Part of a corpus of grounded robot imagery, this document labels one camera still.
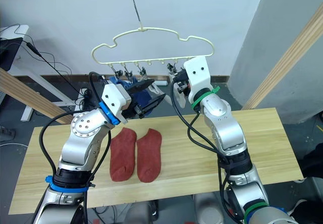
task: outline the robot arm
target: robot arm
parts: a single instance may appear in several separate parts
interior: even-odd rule
[[[134,99],[133,94],[144,90],[152,82],[153,80],[140,81],[127,90],[120,84],[106,84],[99,103],[100,108],[74,117],[71,134],[63,146],[58,169],[53,176],[45,179],[49,185],[32,223],[87,223],[86,210],[81,203],[85,202],[88,188],[95,186],[90,181],[98,169],[97,166],[92,172],[102,140],[115,125],[120,122],[126,124],[127,118],[135,115],[144,117],[145,113],[162,101],[165,94],[152,99],[146,106],[139,105]]]
[[[245,224],[297,223],[285,212],[268,205],[267,194],[251,162],[242,128],[231,115],[230,105],[214,93],[205,57],[186,61],[184,70],[174,77],[174,82],[188,85],[188,101],[196,112],[204,115],[204,121],[211,129],[219,151],[220,166],[227,175],[229,185],[226,193],[234,213],[232,218],[237,223],[244,219]]]

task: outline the wooden beam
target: wooden beam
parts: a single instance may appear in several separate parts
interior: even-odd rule
[[[323,34],[323,3],[242,109],[257,107]]]
[[[53,118],[66,112],[1,68],[0,91],[10,95],[25,105],[30,106],[49,118]],[[72,119],[72,116],[65,116],[57,121],[62,124],[70,124]]]

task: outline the wooden table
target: wooden table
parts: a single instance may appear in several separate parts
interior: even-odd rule
[[[263,184],[303,178],[274,108],[235,111],[233,115],[244,130],[251,159],[257,166]],[[211,138],[211,131],[203,117],[194,126]],[[114,128],[112,137],[122,127],[120,124]],[[136,131],[137,138],[144,136],[148,128],[160,131],[163,136],[160,175],[152,183],[142,183],[135,170],[129,180],[113,182],[109,175],[108,154],[93,181],[96,187],[89,190],[88,208],[219,190],[215,155],[189,141],[186,127],[177,116],[130,120],[126,127]],[[40,130],[41,127],[35,128],[32,134],[9,214],[34,212],[47,186],[44,178],[51,174],[51,169],[38,145]],[[69,125],[48,128],[44,142],[54,162],[58,162],[69,134]],[[103,142],[101,154],[107,137]]]

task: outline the floor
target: floor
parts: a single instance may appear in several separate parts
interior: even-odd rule
[[[55,96],[46,92],[41,86],[36,83],[28,84],[34,90],[40,92],[43,96],[51,101],[58,101]],[[74,92],[65,83],[54,84],[59,90],[75,99],[77,92]],[[79,82],[74,84],[76,87],[89,87],[87,83]],[[228,101],[232,110],[239,110],[241,105],[232,97],[226,84],[219,84],[221,90],[218,95]],[[161,89],[169,93],[168,87],[161,87]],[[34,112],[29,122],[21,122],[20,117],[24,110],[24,105],[13,98],[6,96],[2,105],[0,106],[0,126],[16,130],[16,137],[12,141],[1,142],[4,143],[22,143],[28,145],[30,136],[34,127],[43,126],[48,118],[39,113]],[[186,105],[182,113],[192,114],[193,111]],[[149,117],[173,116],[175,112],[166,102],[162,102],[158,110],[154,110]],[[305,154],[310,152],[319,143],[323,142],[323,132],[317,127],[319,125],[323,128],[323,123],[318,117],[313,117],[304,123],[296,125],[284,125],[285,131],[291,142],[295,155],[301,159]],[[19,171],[24,159],[26,147],[19,145],[9,145],[0,148],[0,223],[30,223],[31,214],[24,215],[8,215],[11,199],[13,196],[15,184],[19,175]],[[279,184],[266,185],[271,205],[283,207],[286,210],[291,209],[297,200],[305,198],[316,200],[318,194],[315,190],[313,181],[310,179],[305,180],[301,184],[294,182],[286,182]],[[117,223],[122,223],[127,209],[130,204],[116,206]],[[100,207],[98,212],[103,211],[105,208]],[[93,210],[88,210],[89,220],[97,218]],[[113,223],[114,212],[113,208],[109,207],[101,218],[106,224]],[[196,221],[194,214],[194,205],[191,196],[182,196],[176,198],[168,198],[159,200],[159,219],[154,223],[182,223],[187,221]],[[231,224],[231,220],[226,220],[225,223]]]

